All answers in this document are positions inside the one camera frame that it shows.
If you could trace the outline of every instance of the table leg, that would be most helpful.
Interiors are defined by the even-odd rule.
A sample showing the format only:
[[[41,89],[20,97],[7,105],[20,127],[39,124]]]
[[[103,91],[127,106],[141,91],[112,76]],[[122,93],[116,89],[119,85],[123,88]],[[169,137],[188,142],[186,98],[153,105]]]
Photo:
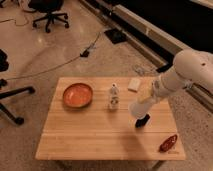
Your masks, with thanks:
[[[65,164],[63,161],[61,161],[61,160],[56,160],[55,163],[56,163],[61,169],[63,169],[63,171],[72,170],[72,166],[66,165],[66,164]]]
[[[165,163],[163,160],[157,161],[154,166],[152,166],[151,171],[157,171]]]

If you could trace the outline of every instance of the orange bowl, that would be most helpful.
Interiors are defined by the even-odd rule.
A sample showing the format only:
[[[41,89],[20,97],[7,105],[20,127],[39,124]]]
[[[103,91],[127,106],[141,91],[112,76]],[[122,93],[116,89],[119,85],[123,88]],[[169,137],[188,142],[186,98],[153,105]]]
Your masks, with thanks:
[[[75,83],[66,88],[63,93],[65,105],[74,108],[85,107],[91,103],[93,96],[92,88],[84,83]]]

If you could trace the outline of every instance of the cable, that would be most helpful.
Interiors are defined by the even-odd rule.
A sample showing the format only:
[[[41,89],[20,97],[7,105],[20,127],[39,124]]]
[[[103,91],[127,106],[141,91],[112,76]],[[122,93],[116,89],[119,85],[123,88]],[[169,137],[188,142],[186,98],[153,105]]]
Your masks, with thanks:
[[[90,49],[94,48],[95,44],[97,43],[99,37],[101,36],[102,31],[100,31],[95,38],[95,40],[82,52],[80,53],[80,57],[88,57],[90,53]]]
[[[73,58],[73,59],[70,59],[69,61],[67,61],[67,62],[65,62],[65,63],[63,63],[63,64],[57,65],[57,66],[55,66],[55,67],[53,67],[53,68],[50,68],[50,69],[48,69],[48,70],[44,70],[44,71],[42,71],[42,72],[38,72],[38,73],[35,73],[35,74],[30,74],[30,75],[25,75],[25,76],[21,76],[21,77],[8,78],[8,79],[5,79],[5,80],[9,81],[9,80],[18,80],[18,79],[36,77],[36,76],[39,76],[39,75],[42,75],[42,74],[45,74],[45,73],[54,71],[54,70],[56,70],[56,69],[58,69],[58,68],[61,68],[61,67],[65,66],[65,65],[67,65],[67,64],[69,64],[69,63],[75,61],[75,60],[78,59],[78,58],[79,58],[79,56],[77,56],[77,57],[75,57],[75,58]]]
[[[140,65],[133,65],[132,70],[135,71],[139,76],[143,76],[144,74],[155,74],[156,73],[156,71],[154,69],[152,69],[150,71],[146,71]]]
[[[25,15],[25,13],[23,13],[23,15],[24,15],[24,18],[25,18],[25,21],[26,21],[24,24],[17,24],[16,19],[13,19],[13,18],[2,20],[2,21],[0,21],[0,23],[4,23],[4,22],[8,22],[8,21],[14,21],[15,26],[23,27],[23,26],[29,24],[29,20],[28,20],[27,16]]]
[[[89,51],[91,48],[93,48],[93,47],[95,46],[95,44],[97,43],[97,41],[98,41],[98,39],[100,38],[101,34],[102,34],[102,31],[100,31],[100,32],[98,33],[98,35],[96,36],[95,40],[84,50],[84,52],[85,52],[85,51]],[[30,74],[30,75],[25,75],[25,76],[21,76],[21,77],[12,77],[12,78],[8,78],[8,79],[5,79],[5,80],[6,80],[6,81],[9,81],[9,80],[18,80],[18,79],[36,77],[36,76],[39,76],[39,75],[42,75],[42,74],[45,74],[45,73],[54,71],[54,70],[56,70],[56,69],[58,69],[58,68],[61,68],[61,67],[65,66],[65,65],[67,65],[67,64],[69,64],[69,63],[75,61],[75,60],[78,59],[79,57],[80,57],[80,56],[77,56],[77,57],[75,57],[75,58],[73,58],[73,59],[68,60],[68,61],[65,62],[65,63],[62,63],[62,64],[60,64],[60,65],[57,65],[57,66],[55,66],[55,67],[53,67],[53,68],[50,68],[50,69],[48,69],[48,70],[44,70],[44,71],[42,71],[42,72],[38,72],[38,73],[35,73],[35,74]]]

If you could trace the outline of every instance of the black cable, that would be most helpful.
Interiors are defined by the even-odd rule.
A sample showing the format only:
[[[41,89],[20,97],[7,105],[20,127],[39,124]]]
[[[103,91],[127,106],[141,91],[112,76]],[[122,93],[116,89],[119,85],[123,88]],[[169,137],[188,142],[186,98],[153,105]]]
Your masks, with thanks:
[[[97,37],[95,38],[95,40],[86,48],[85,51],[88,51],[89,49],[91,49],[92,47],[95,46],[95,44],[97,43],[98,39],[99,39],[100,36],[101,36],[101,33],[102,33],[102,32],[99,32],[99,33],[98,33],[98,35],[97,35]],[[73,58],[73,59],[70,59],[69,61],[67,61],[67,62],[65,62],[65,63],[62,63],[62,64],[60,64],[60,65],[57,65],[57,66],[55,66],[55,67],[53,67],[53,68],[50,68],[50,69],[48,69],[48,70],[44,70],[44,71],[39,72],[39,73],[30,74],[30,75],[25,75],[25,76],[21,76],[21,77],[8,78],[8,79],[5,79],[5,80],[9,81],[9,80],[18,80],[18,79],[36,77],[36,76],[39,76],[39,75],[41,75],[41,74],[45,74],[45,73],[54,71],[54,70],[56,70],[56,69],[58,69],[58,68],[61,68],[61,67],[63,67],[64,65],[67,65],[67,64],[69,64],[69,63],[75,61],[75,60],[78,59],[79,57],[80,57],[80,56],[77,56],[77,57],[75,57],[75,58]]]
[[[21,77],[8,78],[8,79],[5,79],[5,80],[9,81],[9,80],[18,80],[18,79],[36,77],[36,76],[39,76],[39,75],[42,75],[42,74],[45,74],[45,73],[54,71],[54,70],[56,70],[56,69],[58,69],[58,68],[61,68],[61,67],[65,66],[65,65],[67,65],[67,64],[69,64],[69,63],[75,61],[75,60],[78,59],[78,58],[79,58],[79,56],[77,56],[77,57],[75,57],[75,58],[73,58],[73,59],[70,59],[69,61],[67,61],[67,62],[65,62],[65,63],[63,63],[63,64],[57,65],[57,66],[55,66],[55,67],[53,67],[53,68],[50,68],[50,69],[48,69],[48,70],[44,70],[44,71],[42,71],[42,72],[38,72],[38,73],[35,73],[35,74],[30,74],[30,75],[25,75],[25,76],[21,76]]]
[[[24,14],[24,18],[25,18],[25,21],[26,21],[24,24],[17,24],[16,19],[13,19],[13,18],[2,20],[2,21],[0,21],[0,23],[4,23],[4,22],[8,22],[8,21],[14,21],[15,26],[22,27],[22,26],[26,26],[27,24],[29,24],[29,20],[28,20],[28,18],[25,14]]]
[[[89,56],[90,49],[92,49],[95,46],[95,44],[98,41],[101,34],[102,34],[102,31],[100,31],[98,33],[97,37],[95,38],[95,40],[82,53],[80,53],[80,57],[88,57]]]

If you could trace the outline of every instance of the red object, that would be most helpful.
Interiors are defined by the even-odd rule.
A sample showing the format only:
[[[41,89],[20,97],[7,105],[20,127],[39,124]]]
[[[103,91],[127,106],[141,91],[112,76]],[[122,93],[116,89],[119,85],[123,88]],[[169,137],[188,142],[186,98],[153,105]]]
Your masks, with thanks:
[[[84,83],[70,85],[63,94],[63,101],[69,107],[84,107],[92,101],[93,90]]]
[[[171,149],[177,141],[177,135],[173,135],[166,139],[163,144],[160,145],[160,152],[167,152],[169,149]]]

